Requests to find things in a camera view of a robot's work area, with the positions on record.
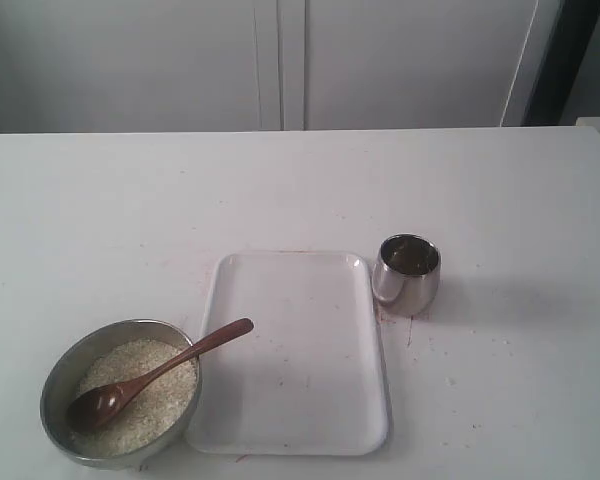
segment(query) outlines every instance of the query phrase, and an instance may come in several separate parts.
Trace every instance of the uncooked rice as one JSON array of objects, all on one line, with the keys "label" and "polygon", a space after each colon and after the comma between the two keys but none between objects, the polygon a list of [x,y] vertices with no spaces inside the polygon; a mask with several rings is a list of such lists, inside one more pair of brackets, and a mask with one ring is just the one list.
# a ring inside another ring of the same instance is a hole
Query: uncooked rice
[{"label": "uncooked rice", "polygon": [[[180,351],[156,340],[135,340],[97,359],[80,381],[76,397],[92,388],[129,380]],[[185,362],[145,388],[113,422],[87,435],[73,435],[75,447],[89,457],[113,457],[136,450],[164,433],[184,412],[197,384],[196,368]]]}]

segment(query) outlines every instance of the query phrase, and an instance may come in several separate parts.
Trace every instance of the stainless steel bowl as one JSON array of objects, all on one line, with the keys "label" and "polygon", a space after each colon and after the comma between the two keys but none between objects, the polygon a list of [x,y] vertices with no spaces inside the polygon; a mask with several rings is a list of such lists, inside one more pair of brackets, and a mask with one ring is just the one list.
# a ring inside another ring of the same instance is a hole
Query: stainless steel bowl
[{"label": "stainless steel bowl", "polygon": [[40,420],[53,444],[74,462],[107,470],[137,467],[179,438],[189,424],[202,389],[202,377],[197,361],[192,361],[198,382],[189,405],[162,435],[144,447],[115,457],[93,458],[76,451],[71,432],[65,422],[65,412],[74,399],[78,383],[97,358],[119,345],[143,338],[159,340],[181,349],[193,344],[183,331],[168,323],[157,320],[125,320],[102,327],[84,337],[62,355],[47,377],[40,398]]},{"label": "stainless steel bowl", "polygon": [[405,316],[424,310],[440,284],[440,251],[429,240],[412,234],[387,238],[373,268],[373,296]]}]

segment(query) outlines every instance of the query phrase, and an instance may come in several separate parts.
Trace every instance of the white cabinet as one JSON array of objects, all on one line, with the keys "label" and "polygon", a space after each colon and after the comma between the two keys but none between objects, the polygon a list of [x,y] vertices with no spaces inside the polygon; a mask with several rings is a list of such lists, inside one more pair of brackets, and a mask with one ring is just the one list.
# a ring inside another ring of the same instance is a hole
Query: white cabinet
[{"label": "white cabinet", "polygon": [[516,125],[560,0],[0,0],[0,132]]}]

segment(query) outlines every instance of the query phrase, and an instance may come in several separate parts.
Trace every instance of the metal cup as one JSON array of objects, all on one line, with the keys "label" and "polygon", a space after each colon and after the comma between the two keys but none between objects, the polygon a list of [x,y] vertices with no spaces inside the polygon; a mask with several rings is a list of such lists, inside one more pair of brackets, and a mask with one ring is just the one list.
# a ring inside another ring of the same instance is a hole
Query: metal cup
[{"label": "metal cup", "polygon": [[373,268],[373,296],[405,316],[424,310],[440,284],[440,251],[430,241],[411,234],[387,238]]}]

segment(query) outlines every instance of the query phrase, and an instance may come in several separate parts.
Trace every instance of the white tray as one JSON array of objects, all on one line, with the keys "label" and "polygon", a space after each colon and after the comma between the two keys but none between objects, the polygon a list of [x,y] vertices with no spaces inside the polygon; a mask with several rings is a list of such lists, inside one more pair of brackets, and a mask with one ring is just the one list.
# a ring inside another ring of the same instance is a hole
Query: white tray
[{"label": "white tray", "polygon": [[202,357],[187,441],[210,453],[363,455],[387,412],[364,260],[248,252],[216,267],[201,335],[240,317],[253,332]]}]

